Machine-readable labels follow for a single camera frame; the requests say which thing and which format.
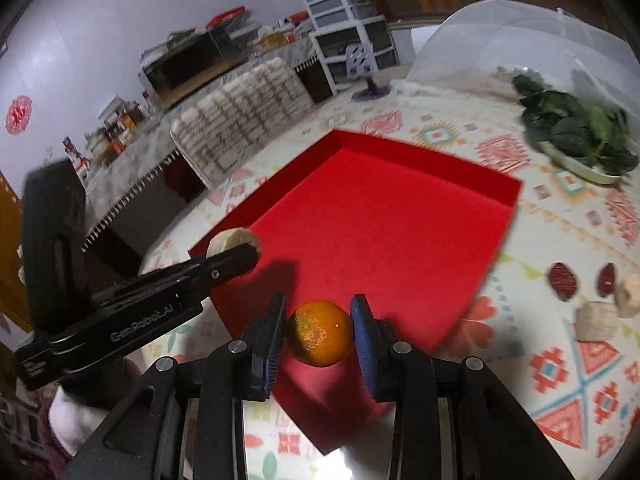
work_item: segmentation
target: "red tray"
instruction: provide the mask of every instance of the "red tray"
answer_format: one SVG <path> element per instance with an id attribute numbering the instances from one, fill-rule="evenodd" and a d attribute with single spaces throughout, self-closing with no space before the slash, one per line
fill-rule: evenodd
<path id="1" fill-rule="evenodd" d="M 287 314 L 311 300 L 349 311 L 354 294 L 398 336 L 433 352 L 484 279 L 513 215 L 520 181 L 393 140 L 334 130 L 292 160 L 190 251 L 249 226 L 262 240 L 254 272 L 211 299 L 232 336 L 282 291 Z M 274 396 L 328 453 L 387 409 L 370 400 L 355 352 L 330 368 L 283 353 Z"/>

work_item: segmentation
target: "table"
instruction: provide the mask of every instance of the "table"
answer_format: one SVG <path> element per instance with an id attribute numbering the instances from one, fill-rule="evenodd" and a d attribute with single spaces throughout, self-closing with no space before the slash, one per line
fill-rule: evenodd
<path id="1" fill-rule="evenodd" d="M 137 139 L 110 166 L 101 166 L 89 177 L 86 190 L 87 236 L 84 248 L 93 244 L 136 195 L 158 177 L 180 152 L 170 137 L 171 124 L 182 113 L 216 88 L 275 57 L 299 73 L 318 61 L 311 38 L 302 38 L 260 57 L 248 60 L 209 82 L 167 113 L 150 118 L 135 130 Z"/>
<path id="2" fill-rule="evenodd" d="M 225 214 L 333 128 L 412 142 L 512 174 L 524 183 L 513 224 L 440 356 L 486 360 L 574 476 L 596 479 L 640 416 L 640 319 L 622 320 L 604 343 L 577 343 L 572 322 L 585 300 L 599 299 L 596 276 L 607 262 L 619 277 L 640 272 L 640 171 L 632 173 L 631 185 L 617 189 L 553 166 L 524 142 L 517 104 L 402 80 L 372 103 L 353 103 L 351 93 L 327 102 L 203 197 L 158 241 L 143 269 L 187 259 L 187 250 Z M 580 281 L 566 303 L 546 280 L 555 262 L 566 263 Z M 199 317 L 142 349 L 146 366 L 166 354 L 201 358 L 228 341 L 210 300 L 204 305 Z M 388 417 L 354 446 L 322 457 L 273 399 L 246 403 L 244 415 L 251 479 L 386 478 Z"/>

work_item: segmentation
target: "leafy greens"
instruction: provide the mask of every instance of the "leafy greens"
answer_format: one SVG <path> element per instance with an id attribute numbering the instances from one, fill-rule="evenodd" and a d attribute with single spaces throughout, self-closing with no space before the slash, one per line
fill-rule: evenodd
<path id="1" fill-rule="evenodd" d="M 531 142 L 548 140 L 558 150 L 604 173 L 622 175 L 638 165 L 626 147 L 629 128 L 622 108 L 583 105 L 564 92 L 548 90 L 527 75 L 513 78 L 525 107 L 522 121 Z"/>

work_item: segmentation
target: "mandarin orange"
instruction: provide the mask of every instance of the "mandarin orange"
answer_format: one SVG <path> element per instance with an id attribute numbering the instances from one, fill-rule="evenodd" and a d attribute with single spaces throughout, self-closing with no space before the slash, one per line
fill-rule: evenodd
<path id="1" fill-rule="evenodd" d="M 353 350 L 351 317 L 330 301 L 300 306 L 287 320 L 285 336 L 298 361 L 318 368 L 335 365 Z"/>

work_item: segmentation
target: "wall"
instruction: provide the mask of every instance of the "wall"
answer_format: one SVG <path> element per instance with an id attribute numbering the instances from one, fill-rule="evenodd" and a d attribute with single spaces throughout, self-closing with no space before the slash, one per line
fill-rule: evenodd
<path id="1" fill-rule="evenodd" d="M 27 333 L 4 314 L 0 314 L 0 343 L 14 351 L 25 340 Z"/>
<path id="2" fill-rule="evenodd" d="M 411 66 L 420 54 L 429 38 L 438 30 L 439 25 L 423 27 L 398 28 L 391 32 L 401 65 Z"/>
<path id="3" fill-rule="evenodd" d="M 142 100 L 143 50 L 239 5 L 263 23 L 279 17 L 271 0 L 34 0 L 0 59 L 0 119 L 18 96 L 33 101 L 24 133 L 0 124 L 0 169 L 11 186 L 21 194 L 29 169 L 65 156 L 66 136 L 84 150 L 83 134 L 115 94 Z"/>

